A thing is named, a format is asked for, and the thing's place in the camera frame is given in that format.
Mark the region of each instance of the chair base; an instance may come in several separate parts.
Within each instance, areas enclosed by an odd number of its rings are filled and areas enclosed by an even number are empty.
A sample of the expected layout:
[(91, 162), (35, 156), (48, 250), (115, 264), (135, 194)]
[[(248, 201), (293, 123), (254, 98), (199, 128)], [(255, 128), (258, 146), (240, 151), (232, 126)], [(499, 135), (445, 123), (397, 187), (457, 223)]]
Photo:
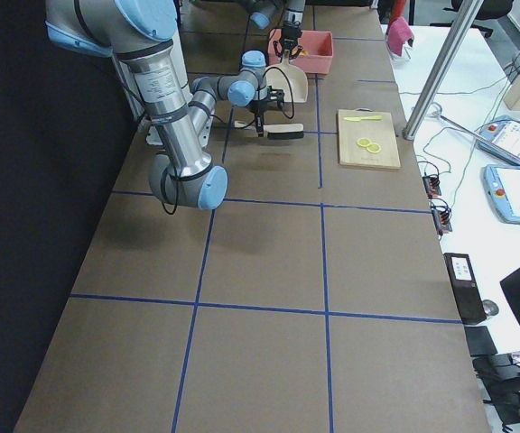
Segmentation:
[[(450, 27), (452, 23), (430, 23), (431, 27)], [(479, 29), (483, 35), (485, 36), (485, 39), (488, 39), (493, 34), (493, 29), (489, 29), (488, 27), (483, 27), (482, 25), (473, 24), (470, 26), (471, 29)]]

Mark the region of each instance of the pink cloth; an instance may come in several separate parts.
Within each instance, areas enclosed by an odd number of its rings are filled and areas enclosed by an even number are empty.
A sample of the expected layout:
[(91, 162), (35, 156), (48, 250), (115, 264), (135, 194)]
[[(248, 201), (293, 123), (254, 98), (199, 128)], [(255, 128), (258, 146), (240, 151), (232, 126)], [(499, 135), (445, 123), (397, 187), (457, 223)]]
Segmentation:
[(386, 37), (388, 49), (397, 56), (403, 55), (403, 46), (406, 43), (411, 44), (410, 42), (412, 42), (413, 39), (413, 31), (408, 26), (408, 23), (402, 16), (399, 16), (388, 27), (388, 35)]

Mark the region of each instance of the black box device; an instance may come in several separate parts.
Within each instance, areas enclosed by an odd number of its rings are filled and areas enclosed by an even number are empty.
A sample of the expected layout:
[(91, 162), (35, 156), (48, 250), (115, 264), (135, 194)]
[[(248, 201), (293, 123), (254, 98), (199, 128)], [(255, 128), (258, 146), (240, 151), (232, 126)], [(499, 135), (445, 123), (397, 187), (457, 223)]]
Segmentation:
[(460, 319), (466, 325), (476, 325), (487, 318), (478, 293), (475, 274), (467, 254), (445, 253), (452, 293), (457, 302)]

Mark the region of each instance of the black office chair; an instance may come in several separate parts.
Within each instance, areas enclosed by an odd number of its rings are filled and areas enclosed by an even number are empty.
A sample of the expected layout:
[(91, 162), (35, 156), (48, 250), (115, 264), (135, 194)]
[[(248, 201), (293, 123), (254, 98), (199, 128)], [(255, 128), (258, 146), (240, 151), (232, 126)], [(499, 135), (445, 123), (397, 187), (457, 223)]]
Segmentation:
[[(450, 1), (452, 8), (445, 7), (445, 11), (458, 12), (460, 5), (462, 4), (462, 0), (451, 0)], [(513, 0), (485, 0), (483, 5), (480, 7), (477, 13), (476, 20), (497, 20), (498, 18), (502, 18), (503, 16), (508, 15), (513, 8)], [(433, 27), (450, 27), (452, 23), (431, 23), (430, 25)], [(486, 38), (490, 38), (493, 34), (493, 29), (489, 29), (488, 27), (483, 27), (482, 25), (471, 25), (474, 29), (481, 30)]]

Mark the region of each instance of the dustpan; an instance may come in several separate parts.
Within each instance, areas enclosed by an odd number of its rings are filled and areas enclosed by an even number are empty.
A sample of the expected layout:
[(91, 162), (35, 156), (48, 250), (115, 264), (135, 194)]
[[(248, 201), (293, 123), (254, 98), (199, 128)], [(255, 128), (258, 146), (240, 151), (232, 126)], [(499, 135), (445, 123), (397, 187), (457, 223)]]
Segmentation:
[[(266, 83), (268, 86), (272, 86), (272, 88), (279, 88), (284, 91), (284, 102), (292, 102), (290, 87), (292, 87), (294, 102), (306, 102), (308, 98), (308, 79), (306, 78), (306, 73), (297, 66), (291, 65), (289, 56), (290, 52), (285, 51), (282, 55), (281, 63), (266, 69)], [(290, 81), (290, 86), (288, 86), (284, 74)]]

